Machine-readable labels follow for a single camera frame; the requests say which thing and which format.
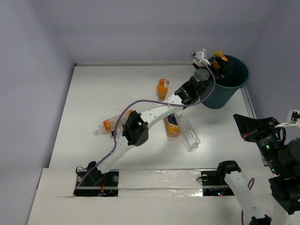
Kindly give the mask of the orange drink bottle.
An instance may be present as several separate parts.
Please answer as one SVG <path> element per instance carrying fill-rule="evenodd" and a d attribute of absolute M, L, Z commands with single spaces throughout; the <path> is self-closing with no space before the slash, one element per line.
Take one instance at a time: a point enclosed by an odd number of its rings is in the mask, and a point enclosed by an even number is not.
<path fill-rule="evenodd" d="M 223 50 L 217 50 L 213 53 L 214 59 L 213 59 L 213 67 L 215 69 L 221 69 L 222 63 L 227 62 L 228 58 L 224 55 Z"/>

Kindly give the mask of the crushed clear plastic bottle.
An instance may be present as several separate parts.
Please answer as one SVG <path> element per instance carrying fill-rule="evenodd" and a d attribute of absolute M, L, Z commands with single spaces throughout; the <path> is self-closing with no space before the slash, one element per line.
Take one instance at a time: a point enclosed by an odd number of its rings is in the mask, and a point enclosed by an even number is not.
<path fill-rule="evenodd" d="M 181 136 L 182 136 L 183 140 L 185 141 L 187 150 L 193 151 L 201 143 L 195 129 L 193 128 L 190 121 L 186 117 L 184 117 L 181 113 L 177 112 L 175 114 L 175 117 L 176 117 L 177 123 L 180 127 Z"/>

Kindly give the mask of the tall orange blue-label bottle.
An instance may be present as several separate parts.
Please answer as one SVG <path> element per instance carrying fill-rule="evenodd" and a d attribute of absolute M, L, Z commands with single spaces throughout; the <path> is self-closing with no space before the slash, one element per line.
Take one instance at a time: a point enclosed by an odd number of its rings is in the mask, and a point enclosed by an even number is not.
<path fill-rule="evenodd" d="M 170 137 L 177 137 L 181 134 L 181 130 L 177 123 L 174 113 L 165 117 L 165 123 L 166 123 L 167 134 Z"/>

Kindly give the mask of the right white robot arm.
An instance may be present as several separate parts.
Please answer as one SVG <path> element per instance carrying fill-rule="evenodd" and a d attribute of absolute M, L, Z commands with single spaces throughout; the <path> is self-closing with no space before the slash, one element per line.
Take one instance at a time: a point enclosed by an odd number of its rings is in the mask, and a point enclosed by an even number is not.
<path fill-rule="evenodd" d="M 300 112 L 291 111 L 289 121 L 280 123 L 274 117 L 254 119 L 235 114 L 234 120 L 241 138 L 255 143 L 267 164 L 266 168 L 256 169 L 262 172 L 260 178 L 266 180 L 255 182 L 255 188 L 270 188 L 268 199 L 272 202 L 270 215 L 250 190 L 244 180 L 241 168 L 235 161 L 219 163 L 216 179 L 227 184 L 233 191 L 241 207 L 243 225 L 298 225 L 300 223 L 300 140 L 294 138 L 286 141 L 289 128 L 300 127 Z"/>

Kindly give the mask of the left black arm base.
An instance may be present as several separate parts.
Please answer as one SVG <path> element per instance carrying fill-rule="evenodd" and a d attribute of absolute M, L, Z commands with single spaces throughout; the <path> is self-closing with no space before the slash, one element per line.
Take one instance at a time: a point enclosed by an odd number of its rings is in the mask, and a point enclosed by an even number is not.
<path fill-rule="evenodd" d="M 96 164 L 92 161 L 87 168 L 78 166 L 74 195 L 80 197 L 117 197 L 119 171 L 112 170 L 102 174 L 97 168 L 93 169 L 85 179 L 84 176 Z"/>

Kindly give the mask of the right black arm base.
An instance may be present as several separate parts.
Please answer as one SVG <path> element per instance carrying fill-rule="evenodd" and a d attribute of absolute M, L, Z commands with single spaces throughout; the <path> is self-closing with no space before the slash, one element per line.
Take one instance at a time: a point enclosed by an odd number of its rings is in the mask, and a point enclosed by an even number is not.
<path fill-rule="evenodd" d="M 233 160 L 220 162 L 214 170 L 201 171 L 196 181 L 202 184 L 203 196 L 234 196 L 233 191 L 225 182 L 225 175 L 234 171 L 241 172 L 241 168 Z"/>

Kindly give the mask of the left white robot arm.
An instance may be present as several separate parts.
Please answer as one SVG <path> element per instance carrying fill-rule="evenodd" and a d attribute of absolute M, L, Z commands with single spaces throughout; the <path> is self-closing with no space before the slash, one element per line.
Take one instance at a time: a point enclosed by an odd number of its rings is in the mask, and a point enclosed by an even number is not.
<path fill-rule="evenodd" d="M 229 77 L 232 74 L 233 62 L 224 60 L 222 57 L 214 57 L 218 67 L 209 62 L 192 58 L 203 65 L 198 68 L 192 77 L 175 91 L 168 99 L 155 101 L 155 107 L 144 112 L 132 111 L 123 125 L 123 131 L 119 137 L 114 137 L 114 146 L 110 152 L 100 159 L 99 162 L 90 162 L 87 172 L 83 176 L 93 185 L 103 182 L 104 174 L 108 173 L 112 166 L 124 156 L 130 149 L 141 146 L 149 138 L 149 130 L 160 120 L 168 115 L 182 111 L 188 107 L 198 105 L 206 99 L 200 99 L 210 84 L 216 85 L 217 80 Z"/>

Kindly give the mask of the dark teal plastic bin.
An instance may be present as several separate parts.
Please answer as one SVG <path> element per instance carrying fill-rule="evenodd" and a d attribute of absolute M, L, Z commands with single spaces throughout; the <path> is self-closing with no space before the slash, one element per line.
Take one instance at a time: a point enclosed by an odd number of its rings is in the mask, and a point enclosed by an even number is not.
<path fill-rule="evenodd" d="M 232 73 L 216 80 L 216 85 L 211 83 L 200 99 L 206 98 L 202 103 L 210 109 L 222 108 L 234 93 L 243 88 L 250 79 L 250 72 L 247 65 L 237 57 L 225 55 L 232 62 Z"/>

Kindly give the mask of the small orange juice bottle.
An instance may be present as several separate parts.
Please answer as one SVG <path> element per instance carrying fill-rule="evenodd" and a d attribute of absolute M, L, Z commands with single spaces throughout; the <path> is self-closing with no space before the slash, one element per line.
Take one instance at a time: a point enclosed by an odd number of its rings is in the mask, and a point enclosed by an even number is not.
<path fill-rule="evenodd" d="M 166 95 L 168 93 L 168 88 L 169 88 L 169 80 L 160 79 L 157 88 L 159 99 L 164 100 L 166 98 Z"/>

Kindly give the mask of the clear orange-label bottle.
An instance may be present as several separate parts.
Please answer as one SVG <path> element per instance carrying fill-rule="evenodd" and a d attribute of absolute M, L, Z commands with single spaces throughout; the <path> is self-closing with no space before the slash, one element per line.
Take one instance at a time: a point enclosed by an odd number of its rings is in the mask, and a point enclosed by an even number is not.
<path fill-rule="evenodd" d="M 120 129 L 126 123 L 128 117 L 132 111 L 133 110 L 128 110 L 122 115 L 122 117 L 117 125 L 118 129 Z M 100 135 L 100 134 L 106 135 L 106 134 L 114 131 L 119 117 L 120 117 L 120 115 L 117 115 L 115 117 L 104 120 L 102 123 L 100 123 L 100 125 L 96 126 L 94 133 L 96 135 Z"/>

